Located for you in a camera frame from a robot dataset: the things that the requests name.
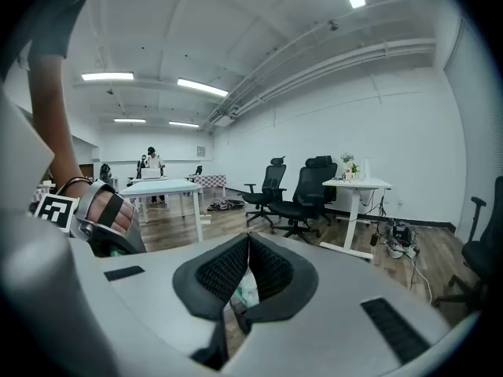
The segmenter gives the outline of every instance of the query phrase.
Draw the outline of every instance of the checkered tablecloth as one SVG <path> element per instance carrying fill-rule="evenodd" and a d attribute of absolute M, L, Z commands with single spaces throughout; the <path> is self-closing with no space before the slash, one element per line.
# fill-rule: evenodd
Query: checkered tablecloth
<path fill-rule="evenodd" d="M 38 201 L 42 200 L 42 197 L 44 197 L 44 194 L 48 194 L 48 193 L 49 193 L 49 187 L 39 186 L 39 188 L 37 188 L 35 190 L 35 192 L 33 193 L 33 198 L 31 199 L 31 201 L 33 203 L 37 203 Z"/>
<path fill-rule="evenodd" d="M 194 180 L 201 187 L 225 186 L 226 176 L 224 174 L 198 174 L 187 177 L 190 181 Z"/>

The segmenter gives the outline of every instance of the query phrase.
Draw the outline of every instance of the hand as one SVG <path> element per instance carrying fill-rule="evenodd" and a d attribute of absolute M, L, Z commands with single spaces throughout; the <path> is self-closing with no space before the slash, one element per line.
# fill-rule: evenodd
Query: hand
<path fill-rule="evenodd" d="M 66 196 L 74 198 L 82 197 L 88 188 L 89 185 L 85 182 L 74 183 L 73 185 L 70 185 L 68 187 Z M 94 197 L 93 202 L 91 203 L 91 206 L 87 213 L 87 219 L 96 223 L 103 213 L 103 210 L 107 206 L 110 197 L 112 197 L 112 194 L 110 192 L 101 190 L 96 195 L 96 197 Z M 133 206 L 127 201 L 124 201 L 123 205 L 120 208 L 120 211 L 117 213 L 116 219 L 112 223 L 112 229 L 116 230 L 119 233 L 122 233 L 125 236 L 127 230 L 131 225 L 133 215 Z"/>

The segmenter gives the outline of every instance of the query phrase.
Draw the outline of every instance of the baseboard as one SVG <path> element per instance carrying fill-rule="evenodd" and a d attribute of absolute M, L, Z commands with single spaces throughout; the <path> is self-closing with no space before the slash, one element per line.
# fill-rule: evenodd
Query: baseboard
<path fill-rule="evenodd" d="M 329 214 L 340 215 L 343 217 L 349 217 L 349 212 L 346 210 L 334 210 L 332 208 L 326 208 L 326 212 Z M 379 221 L 381 218 L 376 215 L 364 215 L 358 214 L 358 219 L 368 219 L 369 221 Z M 454 226 L 450 222 L 437 222 L 437 221 L 418 221 L 417 219 L 403 219 L 403 218 L 395 218 L 396 221 L 404 221 L 411 225 L 417 226 L 435 226 L 436 228 L 447 228 L 452 233 L 456 232 L 456 226 Z"/>

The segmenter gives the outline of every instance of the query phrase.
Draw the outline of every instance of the black office chair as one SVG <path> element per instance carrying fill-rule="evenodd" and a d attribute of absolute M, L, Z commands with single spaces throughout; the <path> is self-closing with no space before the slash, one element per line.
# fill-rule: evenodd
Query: black office chair
<path fill-rule="evenodd" d="M 246 221 L 246 225 L 250 224 L 250 221 L 258 217 L 265 218 L 271 225 L 273 222 L 267 215 L 272 215 L 269 211 L 264 210 L 264 206 L 272 203 L 276 197 L 277 192 L 274 192 L 272 188 L 277 188 L 280 186 L 281 179 L 286 171 L 286 165 L 283 164 L 283 158 L 272 158 L 270 165 L 266 168 L 266 177 L 262 183 L 262 193 L 253 192 L 253 183 L 247 183 L 245 185 L 250 187 L 250 192 L 243 194 L 243 200 L 250 204 L 255 204 L 254 211 L 246 213 L 246 216 L 254 214 L 255 216 Z"/>
<path fill-rule="evenodd" d="M 503 176 L 496 179 L 494 194 L 493 213 L 487 224 L 486 230 L 480 237 L 480 241 L 473 241 L 473 235 L 479 220 L 480 207 L 485 207 L 486 203 L 480 198 L 472 197 L 475 203 L 475 216 L 473 217 L 472 230 L 468 242 L 463 246 L 463 254 L 466 266 L 477 274 L 479 281 L 473 288 L 470 288 L 459 276 L 453 275 L 450 278 L 449 286 L 458 284 L 463 291 L 460 295 L 438 297 L 433 305 L 440 302 L 465 303 L 467 310 L 480 309 L 483 304 L 484 287 L 490 285 L 495 279 L 501 255 L 503 254 Z"/>
<path fill-rule="evenodd" d="M 286 230 L 285 237 L 298 235 L 306 243 L 309 243 L 303 232 L 315 232 L 320 237 L 320 231 L 312 229 L 307 223 L 307 219 L 316 219 L 323 213 L 325 208 L 325 186 L 324 181 L 330 180 L 335 176 L 334 167 L 325 157 L 318 159 L 310 158 L 306 161 L 306 166 L 300 170 L 299 184 L 293 194 L 293 201 L 279 201 L 270 203 L 269 209 L 276 215 L 288 219 L 288 226 L 273 226 L 271 232 L 275 229 Z M 274 188 L 280 194 L 285 188 Z M 299 226 L 303 222 L 306 228 Z"/>
<path fill-rule="evenodd" d="M 337 163 L 332 162 L 331 156 L 317 156 L 315 159 L 319 159 L 319 160 L 325 159 L 327 161 L 327 163 L 329 164 L 329 167 L 332 168 L 333 174 L 335 176 L 335 174 L 337 173 Z M 327 225 L 330 226 L 332 224 L 332 220 L 327 215 L 327 211 L 325 209 L 325 204 L 332 203 L 337 199 L 337 188 L 325 186 L 323 196 L 325 197 L 323 199 L 324 206 L 323 206 L 323 211 L 321 212 L 320 215 L 328 221 Z"/>

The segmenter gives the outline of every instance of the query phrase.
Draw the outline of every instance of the laptop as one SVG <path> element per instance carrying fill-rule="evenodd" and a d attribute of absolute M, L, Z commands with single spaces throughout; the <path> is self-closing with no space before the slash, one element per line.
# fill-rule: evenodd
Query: laptop
<path fill-rule="evenodd" d="M 160 169 L 149 169 L 148 167 L 144 167 L 141 169 L 141 178 L 158 179 L 160 178 Z"/>

